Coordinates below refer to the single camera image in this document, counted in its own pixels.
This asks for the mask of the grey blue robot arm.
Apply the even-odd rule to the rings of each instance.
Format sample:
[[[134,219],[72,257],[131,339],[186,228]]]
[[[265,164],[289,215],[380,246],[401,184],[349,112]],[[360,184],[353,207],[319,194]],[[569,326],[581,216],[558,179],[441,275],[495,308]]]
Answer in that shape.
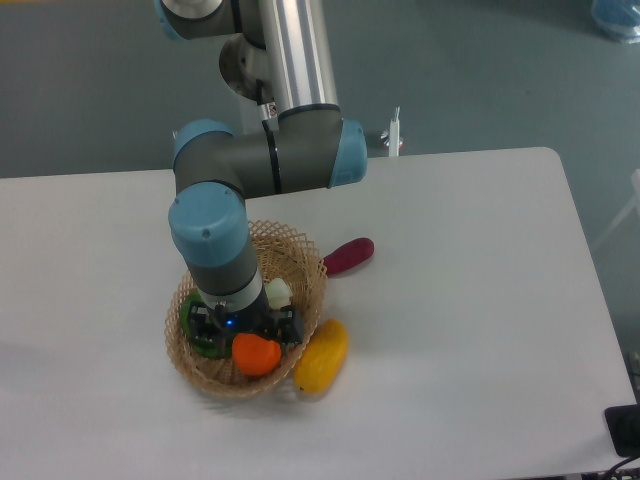
[[[323,6],[318,1],[158,1],[174,39],[225,36],[219,67],[227,84],[274,121],[238,136],[219,121],[185,125],[174,139],[172,240],[200,300],[187,335],[201,353],[225,358],[241,333],[278,347],[298,345],[303,317],[267,300],[251,240],[248,199],[333,188],[367,170],[361,125],[342,116]]]

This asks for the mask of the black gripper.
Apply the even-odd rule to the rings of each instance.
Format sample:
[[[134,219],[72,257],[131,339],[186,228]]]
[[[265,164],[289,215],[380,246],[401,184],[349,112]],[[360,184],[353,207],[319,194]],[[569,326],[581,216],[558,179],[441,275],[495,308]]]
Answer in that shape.
[[[304,319],[293,305],[269,309],[268,300],[258,297],[248,307],[231,311],[226,304],[211,307],[192,302],[187,313],[187,336],[193,349],[203,357],[230,357],[230,338],[254,331],[271,316],[271,339],[279,344],[282,357],[304,339]]]

